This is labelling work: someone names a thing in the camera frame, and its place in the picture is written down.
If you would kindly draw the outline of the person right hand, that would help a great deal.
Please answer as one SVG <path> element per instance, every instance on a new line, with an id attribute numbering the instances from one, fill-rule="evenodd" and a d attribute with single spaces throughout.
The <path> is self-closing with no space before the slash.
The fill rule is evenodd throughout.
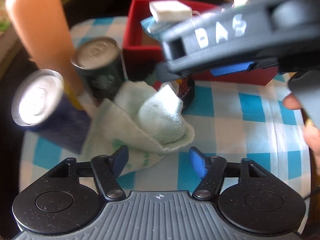
<path id="1" fill-rule="evenodd" d="M 301 110 L 302 106 L 295 96 L 290 93 L 283 99 L 283 105 L 290 110 Z M 316 165 L 316 172 L 319 176 L 319 166 L 320 166 L 320 131 L 313 124 L 313 122 L 307 118 L 304 121 L 303 136 L 306 144 L 312 151 L 313 158 Z"/>

